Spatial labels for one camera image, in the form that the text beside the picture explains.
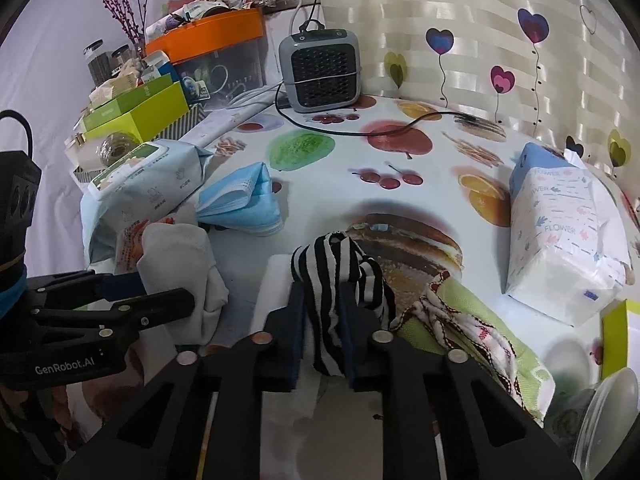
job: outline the gray fan heater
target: gray fan heater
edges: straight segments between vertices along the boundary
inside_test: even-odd
[[[309,30],[280,43],[282,80],[299,113],[344,108],[360,97],[358,38],[343,28]]]

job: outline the wet wipes package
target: wet wipes package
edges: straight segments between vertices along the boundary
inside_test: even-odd
[[[577,326],[615,298],[630,259],[613,199],[574,155],[571,164],[533,142],[522,150],[510,179],[506,292]]]
[[[202,185],[211,157],[180,140],[152,140],[95,177],[80,203],[87,264],[112,258],[121,231],[177,208]]]

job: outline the heater grille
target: heater grille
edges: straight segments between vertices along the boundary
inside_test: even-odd
[[[297,84],[298,101],[304,107],[343,103],[356,95],[356,53],[350,44],[301,48],[291,55],[291,66],[294,81],[338,76]]]

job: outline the orange storage box lid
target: orange storage box lid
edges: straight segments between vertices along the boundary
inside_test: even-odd
[[[172,63],[180,63],[263,35],[260,9],[232,10],[174,28],[147,43],[146,53],[162,50]]]

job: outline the curtain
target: curtain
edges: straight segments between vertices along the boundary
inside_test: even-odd
[[[640,52],[608,0],[321,1],[358,37],[363,92],[570,147],[638,205]]]

